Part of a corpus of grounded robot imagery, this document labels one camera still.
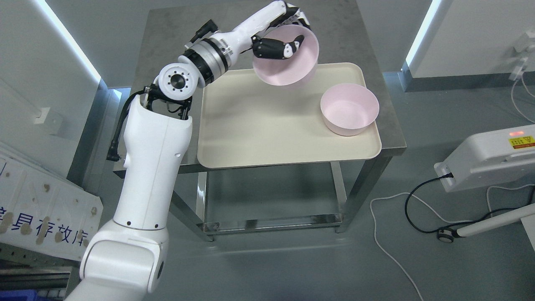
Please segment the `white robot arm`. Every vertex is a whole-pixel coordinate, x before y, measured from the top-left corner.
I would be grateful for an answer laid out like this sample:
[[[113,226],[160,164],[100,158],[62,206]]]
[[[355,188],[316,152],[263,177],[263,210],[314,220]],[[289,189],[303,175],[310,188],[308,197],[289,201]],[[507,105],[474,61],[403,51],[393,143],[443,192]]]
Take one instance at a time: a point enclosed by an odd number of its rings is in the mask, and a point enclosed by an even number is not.
[[[189,100],[225,74],[250,42],[235,32],[198,35],[176,63],[130,98],[118,206],[90,240],[68,301],[141,301],[155,291],[168,256],[166,223],[176,176],[193,131]]]

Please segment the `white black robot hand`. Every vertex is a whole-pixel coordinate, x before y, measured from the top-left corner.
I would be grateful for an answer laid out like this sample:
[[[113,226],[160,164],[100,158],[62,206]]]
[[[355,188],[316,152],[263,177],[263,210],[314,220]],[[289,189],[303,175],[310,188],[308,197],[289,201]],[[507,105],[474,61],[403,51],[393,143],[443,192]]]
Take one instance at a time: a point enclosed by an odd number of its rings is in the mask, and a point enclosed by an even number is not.
[[[267,37],[275,29],[288,25],[310,29],[306,14],[298,6],[283,0],[273,1],[225,33],[226,42],[231,50],[240,54],[252,50],[258,59],[290,59],[303,44],[304,35],[298,35],[289,42]]]

